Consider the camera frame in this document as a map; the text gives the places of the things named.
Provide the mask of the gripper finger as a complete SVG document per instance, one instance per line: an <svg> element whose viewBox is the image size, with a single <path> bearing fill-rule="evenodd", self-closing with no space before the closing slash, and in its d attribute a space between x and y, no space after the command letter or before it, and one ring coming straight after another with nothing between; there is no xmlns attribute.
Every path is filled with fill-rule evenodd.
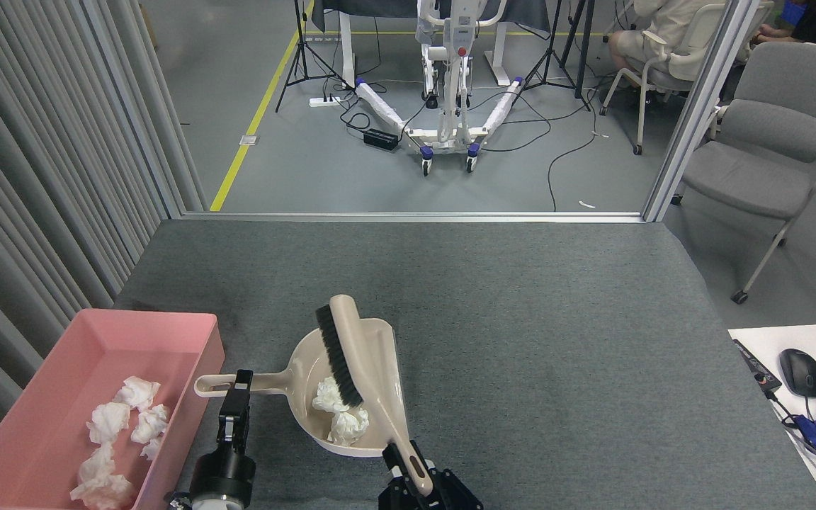
<svg viewBox="0 0 816 510"><path fill-rule="evenodd" d="M431 485L431 493L424 496L420 489L408 499L408 509L483 509L485 505L474 496L460 478L450 469L440 470L428 463L421 454L417 442L411 441L419 468L424 478Z"/></svg>

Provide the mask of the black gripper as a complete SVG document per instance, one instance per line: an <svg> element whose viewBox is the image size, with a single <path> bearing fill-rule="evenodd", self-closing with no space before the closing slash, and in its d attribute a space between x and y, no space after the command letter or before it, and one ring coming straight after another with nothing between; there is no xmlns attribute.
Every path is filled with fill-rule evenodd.
<svg viewBox="0 0 816 510"><path fill-rule="evenodd" d="M253 371L239 369L227 388L218 413L217 444L221 448L202 455L192 472L192 503L225 500L249 503L256 475L256 463L245 454L249 432L249 411ZM385 448L383 461L392 478L378 496L379 509L420 509L417 491L397 448Z"/></svg>

